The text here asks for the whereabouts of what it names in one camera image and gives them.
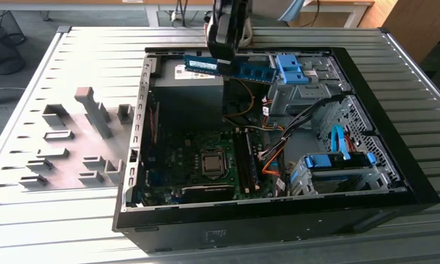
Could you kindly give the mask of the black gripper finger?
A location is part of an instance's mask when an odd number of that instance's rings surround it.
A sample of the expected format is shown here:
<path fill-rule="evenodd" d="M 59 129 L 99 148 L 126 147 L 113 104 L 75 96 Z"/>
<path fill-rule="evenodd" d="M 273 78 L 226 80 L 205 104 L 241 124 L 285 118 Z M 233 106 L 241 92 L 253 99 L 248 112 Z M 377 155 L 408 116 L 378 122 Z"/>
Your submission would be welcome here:
<path fill-rule="evenodd" d="M 221 75 L 231 76 L 237 71 L 233 62 L 237 49 L 236 18 L 230 14 L 211 12 L 206 26 L 206 46 L 215 60 L 215 70 Z"/>

